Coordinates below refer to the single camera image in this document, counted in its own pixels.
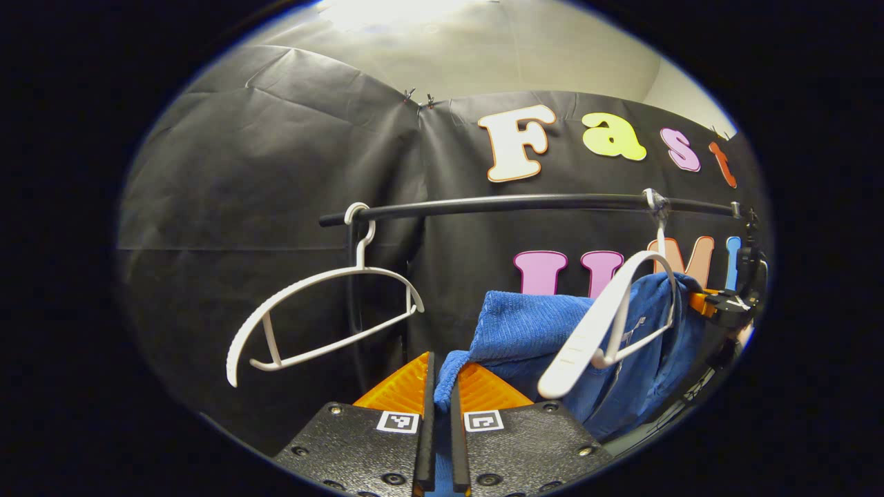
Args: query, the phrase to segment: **foam letter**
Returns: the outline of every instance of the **foam letter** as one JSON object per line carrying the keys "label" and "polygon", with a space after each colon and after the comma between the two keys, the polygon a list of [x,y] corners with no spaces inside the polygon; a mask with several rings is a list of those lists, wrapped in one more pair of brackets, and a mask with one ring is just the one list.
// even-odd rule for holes
{"label": "foam letter", "polygon": [[548,145],[546,132],[538,123],[531,121],[525,131],[519,131],[519,121],[536,119],[546,124],[555,122],[555,114],[545,105],[534,105],[515,111],[492,114],[479,119],[478,125],[488,130],[492,141],[494,166],[488,170],[488,180],[494,183],[520,180],[540,172],[540,163],[528,160],[525,145],[543,154]]}
{"label": "foam letter", "polygon": [[718,143],[714,141],[709,144],[709,150],[715,154],[715,159],[719,161],[719,167],[721,168],[721,174],[724,175],[724,180],[728,182],[731,188],[736,188],[736,178],[734,178],[734,175],[730,173],[730,168],[728,168],[728,156],[724,155]]}
{"label": "foam letter", "polygon": [[580,264],[590,270],[590,298],[594,299],[611,282],[614,272],[623,265],[623,254],[610,250],[587,252],[580,257]]}
{"label": "foam letter", "polygon": [[568,258],[559,252],[532,250],[513,257],[513,264],[522,272],[523,294],[555,295],[559,271],[568,265]]}
{"label": "foam letter", "polygon": [[725,242],[728,246],[728,280],[724,284],[726,290],[736,290],[736,252],[743,245],[739,236],[732,236]]}
{"label": "foam letter", "polygon": [[675,162],[675,165],[685,171],[697,172],[700,170],[700,159],[690,149],[690,142],[681,131],[664,127],[660,130],[660,138],[669,147],[669,158]]}
{"label": "foam letter", "polygon": [[629,160],[642,160],[648,151],[638,144],[636,130],[624,118],[605,112],[586,114],[581,122],[589,129],[583,132],[583,144],[600,156],[623,155]]}
{"label": "foam letter", "polygon": [[[709,282],[709,266],[713,260],[715,240],[711,236],[701,236],[694,243],[694,251],[690,254],[688,269],[684,269],[682,252],[678,249],[678,242],[674,238],[666,238],[666,260],[673,272],[687,274],[695,279],[701,287],[706,288]],[[648,243],[648,250],[657,250],[657,241]],[[663,266],[654,261],[654,272],[663,272]]]}

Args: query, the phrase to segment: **blue towel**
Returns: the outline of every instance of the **blue towel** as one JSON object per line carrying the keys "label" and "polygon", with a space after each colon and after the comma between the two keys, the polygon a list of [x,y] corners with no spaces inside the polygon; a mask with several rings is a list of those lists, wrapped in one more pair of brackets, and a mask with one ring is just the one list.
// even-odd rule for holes
{"label": "blue towel", "polygon": [[454,491],[453,466],[451,464],[451,418],[436,416],[433,425],[433,441],[436,448],[436,488],[424,493],[425,497],[463,497]]}
{"label": "blue towel", "polygon": [[[673,328],[619,364],[591,365],[562,402],[597,439],[638,427],[674,391],[697,354],[704,320],[688,306],[688,292],[701,291],[691,277],[676,273]],[[594,300],[569,295],[488,292],[469,351],[448,354],[439,372],[434,401],[450,406],[458,371],[480,363],[528,398],[540,401],[537,381]],[[671,302],[664,272],[632,284],[621,348],[663,326]],[[610,330],[602,340],[607,348]]]}

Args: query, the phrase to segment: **hanger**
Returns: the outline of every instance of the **hanger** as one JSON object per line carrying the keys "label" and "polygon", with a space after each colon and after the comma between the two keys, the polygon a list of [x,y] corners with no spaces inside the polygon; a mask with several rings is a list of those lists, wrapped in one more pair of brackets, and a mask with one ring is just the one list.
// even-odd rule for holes
{"label": "hanger", "polygon": [[[546,399],[559,399],[568,394],[590,363],[597,369],[605,369],[634,354],[638,349],[672,327],[676,298],[675,275],[666,260],[663,249],[665,241],[663,228],[666,224],[667,203],[664,197],[650,188],[646,189],[644,193],[647,195],[648,204],[658,221],[657,247],[659,252],[642,250],[634,254],[598,295],[537,382],[537,392]],[[669,286],[672,288],[669,317],[662,328],[636,343],[620,349],[626,317],[629,313],[629,290],[632,287],[632,278],[638,266],[649,260],[659,262],[667,273]],[[599,346],[605,338],[608,328],[611,329],[611,337],[608,340],[607,351],[603,352]]]}
{"label": "hanger", "polygon": [[[344,215],[344,222],[349,225],[353,222],[353,215],[358,210],[368,208],[369,206],[364,203],[354,203],[347,209],[347,213]],[[264,301],[264,303],[259,305],[258,308],[252,312],[251,316],[249,316],[248,319],[246,319],[246,322],[242,324],[240,330],[236,332],[236,335],[233,337],[233,342],[230,345],[230,349],[227,351],[227,381],[230,382],[232,386],[237,386],[236,369],[240,361],[240,354],[242,353],[243,347],[245,347],[246,345],[246,339],[258,325],[258,321],[263,322],[264,335],[267,338],[267,347],[271,351],[273,363],[261,363],[255,359],[249,359],[248,361],[250,364],[261,371],[279,371],[284,368],[294,366],[298,363],[303,363],[305,361],[309,361],[310,359],[328,354],[333,350],[337,350],[339,348],[350,345],[351,343],[362,340],[372,333],[379,332],[380,330],[383,330],[388,326],[400,322],[402,319],[411,316],[416,311],[423,312],[423,301],[421,300],[421,296],[417,293],[417,290],[415,290],[415,287],[411,284],[410,281],[393,271],[388,271],[386,269],[377,267],[368,267],[365,265],[365,247],[368,246],[368,244],[370,244],[372,240],[374,240],[374,237],[375,221],[369,221],[369,232],[365,235],[365,238],[360,240],[359,243],[356,245],[355,266],[321,272],[307,279],[302,279],[301,281],[298,281],[297,283],[294,283],[289,287],[285,287],[282,290],[279,290],[278,292],[276,292],[275,295]],[[404,283],[406,286],[405,312],[399,314],[397,317],[384,321],[384,323],[381,323],[380,325],[374,326],[373,328],[365,330],[364,332],[357,333],[353,336],[349,336],[343,340],[338,340],[324,347],[310,350],[309,352],[304,352],[303,354],[298,354],[294,357],[280,359],[276,338],[273,335],[273,326],[271,323],[270,311],[274,307],[276,307],[277,304],[284,301],[287,297],[300,292],[306,287],[310,287],[312,285],[315,285],[316,283],[326,281],[327,279],[334,279],[340,276],[350,276],[355,274],[380,274],[398,279],[399,281]]]}

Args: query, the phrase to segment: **orange gripper pad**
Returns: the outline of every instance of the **orange gripper pad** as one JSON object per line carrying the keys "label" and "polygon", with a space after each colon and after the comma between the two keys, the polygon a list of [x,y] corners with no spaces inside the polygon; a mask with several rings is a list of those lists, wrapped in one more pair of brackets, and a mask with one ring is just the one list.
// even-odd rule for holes
{"label": "orange gripper pad", "polygon": [[534,403],[476,363],[463,366],[457,379],[461,389],[461,412],[519,408]]}
{"label": "orange gripper pad", "polygon": [[[717,294],[718,290],[705,290],[709,294]],[[688,302],[691,308],[693,308],[696,312],[699,312],[704,317],[712,317],[715,314],[715,307],[706,303],[706,294],[690,294],[690,301]]]}
{"label": "orange gripper pad", "polygon": [[427,381],[427,357],[424,352],[375,385],[353,405],[423,416],[423,390]]}

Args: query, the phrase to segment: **wrinkled black fabric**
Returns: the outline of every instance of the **wrinkled black fabric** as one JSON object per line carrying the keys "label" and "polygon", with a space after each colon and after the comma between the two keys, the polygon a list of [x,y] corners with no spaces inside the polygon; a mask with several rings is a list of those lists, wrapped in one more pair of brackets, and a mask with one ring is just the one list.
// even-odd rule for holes
{"label": "wrinkled black fabric", "polygon": [[[491,183],[493,159],[482,116],[543,103],[557,121],[543,125],[549,148],[529,158],[541,172]],[[640,162],[602,157],[583,145],[588,112],[626,119],[648,150]],[[661,127],[688,137],[698,173],[678,169],[659,137]],[[731,159],[738,188],[721,176],[708,143]],[[240,387],[225,378],[233,335],[266,298],[299,279],[348,266],[346,228],[322,228],[323,214],[354,202],[369,206],[511,194],[631,194],[652,187],[665,196],[728,204],[755,203],[748,145],[723,139],[688,119],[640,103],[572,92],[517,92],[457,98],[432,109],[403,102],[401,93],[327,57],[283,47],[246,47],[200,74],[156,122],[129,174],[120,204],[119,276],[134,337],[170,394],[201,411],[249,445],[276,454],[328,401],[353,402],[351,348],[278,372],[248,365],[269,362],[255,329],[241,357]],[[725,240],[744,237],[732,218],[673,213],[667,236],[684,262],[694,241],[715,239],[709,287],[723,287]],[[568,256],[560,294],[586,296],[589,272],[580,256],[645,249],[655,225],[645,212],[580,210],[459,214],[377,223],[369,265],[407,275],[426,305],[364,340],[369,380],[377,383],[408,358],[469,347],[484,294],[518,292],[513,256],[555,250]],[[651,265],[644,268],[651,271]],[[362,322],[400,314],[404,287],[365,276]],[[345,280],[309,288],[271,313],[283,356],[348,335]]]}
{"label": "wrinkled black fabric", "polygon": [[[135,158],[121,203],[120,276],[137,341],[188,407],[268,454],[332,398],[355,401],[348,349],[303,367],[269,362],[260,329],[225,377],[233,335],[266,298],[299,279],[349,265],[345,227],[320,215],[424,200],[415,103],[327,57],[249,47],[211,67],[157,121]],[[405,271],[417,220],[384,223],[372,265]],[[404,286],[362,277],[363,322],[405,307]],[[280,353],[293,356],[348,336],[344,279],[308,288],[273,310]],[[395,371],[398,340],[365,341],[373,381]]]}

